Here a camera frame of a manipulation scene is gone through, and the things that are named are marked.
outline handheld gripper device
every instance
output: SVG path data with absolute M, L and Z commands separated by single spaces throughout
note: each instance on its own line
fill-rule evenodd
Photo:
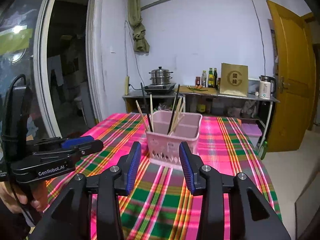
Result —
M 229 176 L 204 165 L 182 142 L 179 157 L 187 187 L 202 195 L 197 240 L 224 239 L 224 199 L 229 195 L 230 240 L 290 240 L 277 214 L 245 173 Z
M 97 199 L 97 239 L 124 240 L 118 196 L 133 190 L 141 158 L 141 144 L 117 165 L 99 175 L 76 174 L 44 213 L 30 240 L 89 240 L 92 194 Z

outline metal screw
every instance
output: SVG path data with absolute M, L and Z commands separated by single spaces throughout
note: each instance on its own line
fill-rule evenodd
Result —
M 81 180 L 81 179 L 83 179 L 83 175 L 82 174 L 76 174 L 75 175 L 75 180 Z
M 203 165 L 201 168 L 203 171 L 211 171 L 211 167 L 209 165 Z
M 112 166 L 112 167 L 110 167 L 110 171 L 111 172 L 117 172 L 117 171 L 119 171 L 119 167 L 118 166 Z
M 244 173 L 239 173 L 238 174 L 239 179 L 245 180 L 247 178 L 247 175 L 245 175 Z

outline sauce bottle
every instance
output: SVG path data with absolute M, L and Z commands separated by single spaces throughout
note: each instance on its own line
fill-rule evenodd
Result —
M 214 88 L 214 76 L 213 76 L 212 68 L 209 69 L 208 87 Z
M 218 89 L 218 83 L 217 83 L 218 73 L 217 73 L 217 69 L 216 69 L 216 68 L 214 68 L 213 78 L 214 78 L 214 85 L 213 85 L 213 87 L 214 87 L 215 89 Z

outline human hand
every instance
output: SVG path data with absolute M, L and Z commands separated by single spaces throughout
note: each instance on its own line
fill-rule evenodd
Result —
M 27 204 L 27 196 L 18 186 L 14 185 L 13 187 L 20 203 Z M 45 181 L 40 182 L 36 187 L 31 188 L 31 191 L 34 198 L 34 200 L 31 201 L 31 206 L 33 206 L 38 212 L 43 211 L 48 205 L 48 190 Z M 22 213 L 22 210 L 11 190 L 10 184 L 7 181 L 0 182 L 0 198 L 12 213 Z

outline plaid tablecloth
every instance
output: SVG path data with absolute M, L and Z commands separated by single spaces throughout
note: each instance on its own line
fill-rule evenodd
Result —
M 104 143 L 100 154 L 89 155 L 77 163 L 75 172 L 47 182 L 49 202 L 76 173 L 92 176 L 116 165 L 128 154 L 134 141 L 142 146 L 142 156 L 134 190 L 128 197 L 119 197 L 124 236 L 126 239 L 196 239 L 202 197 L 188 191 L 182 171 L 152 164 L 148 145 L 138 114 L 113 114 L 88 131 Z M 233 118 L 203 117 L 198 152 L 204 164 L 221 173 L 246 173 L 264 194 L 281 218 L 270 177 L 243 134 L 241 122 Z M 230 239 L 228 195 L 225 198 L 225 239 Z M 92 203 L 92 239 L 96 239 L 96 195 Z

